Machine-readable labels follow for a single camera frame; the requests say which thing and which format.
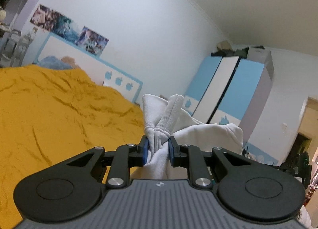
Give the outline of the anime wall poster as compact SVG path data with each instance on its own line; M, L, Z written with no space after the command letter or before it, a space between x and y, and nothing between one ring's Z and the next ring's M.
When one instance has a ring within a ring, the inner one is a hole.
M37 7L30 22L97 57L108 44L108 39L104 36L44 5Z

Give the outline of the white small garment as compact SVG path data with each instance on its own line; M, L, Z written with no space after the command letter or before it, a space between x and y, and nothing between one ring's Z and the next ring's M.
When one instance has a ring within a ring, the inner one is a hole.
M149 141L147 163L137 168L133 179L174 180L187 178L185 168L169 164L168 139L173 136L179 145L187 144L210 151L222 147L242 154L243 131L238 126L204 124L182 109L184 97L175 94L164 100L152 94L142 98L144 134Z

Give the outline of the mustard yellow bed sheet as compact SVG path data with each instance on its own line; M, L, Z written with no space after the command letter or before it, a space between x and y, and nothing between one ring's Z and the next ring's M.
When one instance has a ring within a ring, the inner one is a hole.
M81 69L1 69L1 228L21 221L13 192L23 178L96 146L138 143L141 108Z

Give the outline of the white blue headboard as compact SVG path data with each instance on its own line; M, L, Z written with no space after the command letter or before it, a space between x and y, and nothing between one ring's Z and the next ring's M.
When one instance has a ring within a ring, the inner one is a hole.
M55 56L59 60L63 57L74 59L74 64L84 70L93 82L114 88L127 100L137 102L142 81L53 33L41 45L36 62L48 56Z

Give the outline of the blue white wardrobe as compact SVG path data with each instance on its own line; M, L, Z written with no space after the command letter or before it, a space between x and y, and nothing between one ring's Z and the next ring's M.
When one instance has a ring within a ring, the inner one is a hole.
M265 64L234 57L206 57L184 95L183 108L202 123L233 123L247 143L265 107L272 79Z

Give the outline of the blue pillow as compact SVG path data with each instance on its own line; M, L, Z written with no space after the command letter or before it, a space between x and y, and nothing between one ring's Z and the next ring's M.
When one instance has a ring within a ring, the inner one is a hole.
M45 57L41 61L39 61L37 65L52 70L70 70L73 68L72 66L62 62L55 56Z

